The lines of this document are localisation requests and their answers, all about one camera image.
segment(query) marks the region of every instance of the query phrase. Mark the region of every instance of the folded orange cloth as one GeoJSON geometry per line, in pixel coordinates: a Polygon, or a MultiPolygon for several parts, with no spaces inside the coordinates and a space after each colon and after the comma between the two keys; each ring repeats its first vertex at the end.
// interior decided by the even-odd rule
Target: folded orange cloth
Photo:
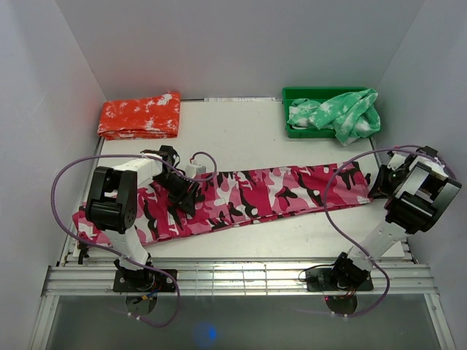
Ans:
{"type": "Polygon", "coordinates": [[[107,140],[177,137],[180,94],[139,100],[108,101],[102,106],[97,134],[107,140]]]}

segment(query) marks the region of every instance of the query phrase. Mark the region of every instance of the white enclosure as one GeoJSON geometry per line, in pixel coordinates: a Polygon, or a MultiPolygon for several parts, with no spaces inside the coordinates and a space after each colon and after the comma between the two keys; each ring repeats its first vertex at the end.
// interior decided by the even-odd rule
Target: white enclosure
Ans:
{"type": "MultiPolygon", "coordinates": [[[[172,89],[188,100],[280,97],[291,85],[376,88],[378,146],[428,144],[467,182],[464,0],[6,0],[0,29],[2,349],[28,346],[47,267],[65,243],[50,185],[62,166],[94,153],[106,100],[172,89]]],[[[228,128],[232,118],[221,114],[228,128]]],[[[335,149],[329,159],[358,147],[370,146],[335,149]]],[[[88,170],[63,179],[62,217],[77,208],[88,170]]],[[[409,241],[431,265],[458,349],[467,349],[463,191],[430,232],[409,241]]]]}

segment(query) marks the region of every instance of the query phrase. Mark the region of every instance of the green tray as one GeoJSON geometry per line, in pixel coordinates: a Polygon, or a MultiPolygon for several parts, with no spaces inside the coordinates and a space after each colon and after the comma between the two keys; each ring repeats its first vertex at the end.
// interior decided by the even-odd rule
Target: green tray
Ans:
{"type": "Polygon", "coordinates": [[[292,128],[287,124],[290,105],[297,98],[308,98],[322,103],[342,93],[352,93],[361,90],[366,90],[366,87],[284,87],[282,89],[282,102],[285,109],[287,135],[291,139],[330,139],[336,137],[334,130],[318,130],[316,128],[299,130],[292,128]]]}

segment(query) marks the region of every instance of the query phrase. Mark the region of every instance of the pink camouflage fabric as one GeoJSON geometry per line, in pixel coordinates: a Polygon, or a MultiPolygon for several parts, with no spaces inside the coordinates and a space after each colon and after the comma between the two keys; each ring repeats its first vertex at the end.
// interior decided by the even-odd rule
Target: pink camouflage fabric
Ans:
{"type": "MultiPolygon", "coordinates": [[[[166,190],[152,182],[138,189],[136,231],[142,244],[148,245],[323,211],[325,186],[339,166],[283,166],[219,172],[213,180],[201,183],[194,217],[175,209],[166,190]]],[[[366,178],[354,162],[334,179],[328,194],[328,208],[336,210],[369,203],[371,199],[367,195],[366,178]]],[[[86,220],[84,206],[73,220],[81,237],[110,245],[105,232],[86,220]]]]}

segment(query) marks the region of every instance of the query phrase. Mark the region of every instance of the crumpled fabric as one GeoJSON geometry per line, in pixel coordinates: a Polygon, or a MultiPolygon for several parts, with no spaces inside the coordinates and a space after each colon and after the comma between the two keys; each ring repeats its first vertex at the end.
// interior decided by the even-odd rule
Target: crumpled fabric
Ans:
{"type": "Polygon", "coordinates": [[[97,130],[107,140],[166,139],[177,137],[179,93],[138,100],[108,101],[102,106],[97,130]]]}
{"type": "Polygon", "coordinates": [[[289,108],[288,123],[318,130],[332,128],[336,131],[336,138],[343,145],[348,145],[356,139],[369,137],[381,128],[378,112],[373,105],[377,96],[375,89],[368,89],[343,93],[322,104],[297,99],[289,108]]]}
{"type": "MultiPolygon", "coordinates": [[[[152,182],[138,189],[136,232],[141,243],[148,245],[322,211],[325,186],[340,165],[283,166],[217,173],[213,180],[200,185],[193,217],[174,208],[167,191],[152,182]]],[[[202,174],[201,178],[208,176],[210,174],[202,174]]],[[[358,162],[354,162],[334,179],[328,194],[328,208],[360,206],[371,202],[367,195],[367,181],[358,162]]],[[[96,229],[86,220],[84,205],[73,220],[80,237],[110,245],[105,231],[96,229]]]]}

